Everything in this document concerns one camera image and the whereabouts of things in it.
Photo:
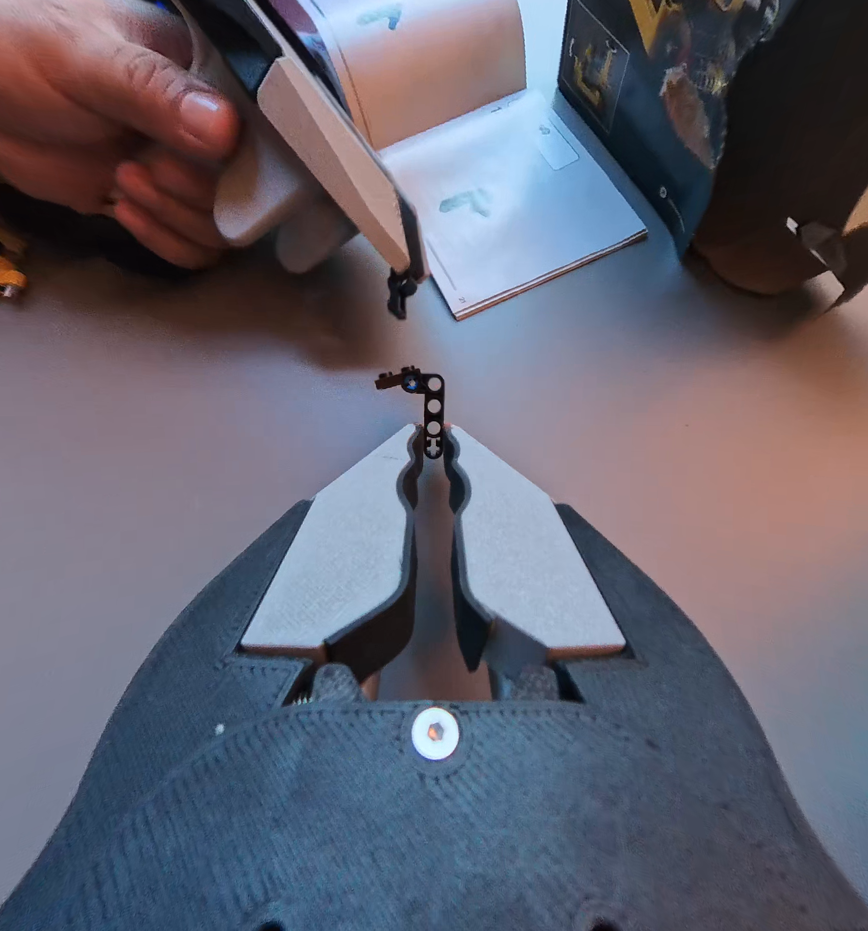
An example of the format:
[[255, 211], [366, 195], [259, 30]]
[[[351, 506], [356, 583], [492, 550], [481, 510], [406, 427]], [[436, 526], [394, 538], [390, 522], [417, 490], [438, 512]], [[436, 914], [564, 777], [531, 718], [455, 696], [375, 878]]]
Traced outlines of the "black angled lego beam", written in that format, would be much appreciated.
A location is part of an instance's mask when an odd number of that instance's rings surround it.
[[425, 373], [416, 366], [403, 367], [400, 371], [380, 373], [374, 381], [378, 390], [400, 387], [406, 393], [423, 398], [424, 401], [424, 454], [428, 460], [438, 460], [443, 455], [444, 433], [444, 381], [440, 374]]

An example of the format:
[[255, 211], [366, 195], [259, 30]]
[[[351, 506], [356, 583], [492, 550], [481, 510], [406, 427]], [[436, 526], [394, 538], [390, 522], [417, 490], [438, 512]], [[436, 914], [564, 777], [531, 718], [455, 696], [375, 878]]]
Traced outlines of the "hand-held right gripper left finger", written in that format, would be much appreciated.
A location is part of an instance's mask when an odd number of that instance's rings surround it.
[[407, 645], [420, 431], [406, 425], [309, 502], [241, 638], [247, 653], [374, 674]]

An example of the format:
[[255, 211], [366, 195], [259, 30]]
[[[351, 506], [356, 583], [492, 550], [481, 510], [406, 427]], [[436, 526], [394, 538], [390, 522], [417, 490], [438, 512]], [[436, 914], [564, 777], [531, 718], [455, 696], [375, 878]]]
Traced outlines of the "person's left hand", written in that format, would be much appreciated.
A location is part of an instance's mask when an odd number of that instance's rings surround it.
[[176, 268], [215, 265], [241, 119], [192, 61], [184, 21], [150, 2], [0, 2], [0, 183], [107, 217]]

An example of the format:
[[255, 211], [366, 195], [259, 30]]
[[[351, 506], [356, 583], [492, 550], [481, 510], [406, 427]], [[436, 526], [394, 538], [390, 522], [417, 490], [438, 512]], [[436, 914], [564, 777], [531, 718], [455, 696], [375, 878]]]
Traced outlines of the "lego instruction booklet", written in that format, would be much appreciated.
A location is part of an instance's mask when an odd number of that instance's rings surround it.
[[415, 208], [456, 319], [645, 239], [614, 183], [526, 87], [518, 2], [314, 6], [347, 109]]

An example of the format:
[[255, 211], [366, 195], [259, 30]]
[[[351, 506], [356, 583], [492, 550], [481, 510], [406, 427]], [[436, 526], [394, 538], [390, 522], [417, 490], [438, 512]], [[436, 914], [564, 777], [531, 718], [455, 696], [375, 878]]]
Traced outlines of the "small black lego pin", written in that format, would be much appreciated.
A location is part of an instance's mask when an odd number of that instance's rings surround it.
[[399, 272], [390, 269], [387, 282], [388, 297], [386, 308], [395, 320], [403, 321], [407, 318], [407, 302], [416, 293], [418, 281], [410, 270]]

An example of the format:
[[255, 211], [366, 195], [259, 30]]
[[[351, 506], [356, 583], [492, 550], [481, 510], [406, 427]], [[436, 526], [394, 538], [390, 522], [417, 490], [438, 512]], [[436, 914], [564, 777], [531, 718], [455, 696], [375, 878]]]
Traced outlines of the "dark lego set box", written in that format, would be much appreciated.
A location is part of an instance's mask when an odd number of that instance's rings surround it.
[[788, 1], [569, 1], [558, 87], [683, 256], [711, 199], [727, 97]]

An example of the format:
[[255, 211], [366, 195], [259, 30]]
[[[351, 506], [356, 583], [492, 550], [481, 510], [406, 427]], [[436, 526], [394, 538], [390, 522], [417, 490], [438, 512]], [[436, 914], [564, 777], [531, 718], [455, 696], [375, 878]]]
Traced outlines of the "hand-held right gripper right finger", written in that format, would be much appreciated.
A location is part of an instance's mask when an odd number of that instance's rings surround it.
[[549, 495], [456, 425], [444, 444], [467, 669], [520, 672], [621, 653], [626, 640]]

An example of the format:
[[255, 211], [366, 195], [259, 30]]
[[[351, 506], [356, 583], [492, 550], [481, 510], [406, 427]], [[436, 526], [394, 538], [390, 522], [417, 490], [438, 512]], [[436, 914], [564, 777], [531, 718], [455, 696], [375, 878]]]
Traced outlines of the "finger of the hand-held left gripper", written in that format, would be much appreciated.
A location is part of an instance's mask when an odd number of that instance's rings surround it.
[[297, 58], [273, 62], [257, 89], [265, 119], [400, 277], [429, 275], [415, 209], [337, 101]]

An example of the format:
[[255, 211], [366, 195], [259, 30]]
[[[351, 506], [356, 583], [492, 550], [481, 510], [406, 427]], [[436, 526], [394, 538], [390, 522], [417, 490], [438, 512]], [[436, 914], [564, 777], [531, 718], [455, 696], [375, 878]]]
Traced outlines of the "brown paper bag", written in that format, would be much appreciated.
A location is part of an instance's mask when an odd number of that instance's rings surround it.
[[752, 295], [828, 274], [835, 306], [856, 297], [868, 285], [868, 1], [781, 4], [727, 116], [696, 255]]

